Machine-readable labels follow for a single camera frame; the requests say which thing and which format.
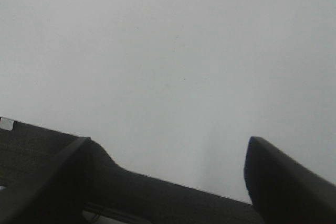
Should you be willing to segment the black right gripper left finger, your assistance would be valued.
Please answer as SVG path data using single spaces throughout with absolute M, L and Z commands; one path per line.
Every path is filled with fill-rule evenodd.
M 37 171 L 1 191 L 1 223 L 85 223 L 91 139 L 80 137 Z

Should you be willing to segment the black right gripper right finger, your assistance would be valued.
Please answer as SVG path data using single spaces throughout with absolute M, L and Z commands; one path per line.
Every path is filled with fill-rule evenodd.
M 335 223 L 335 185 L 262 137 L 248 142 L 244 180 L 264 223 Z

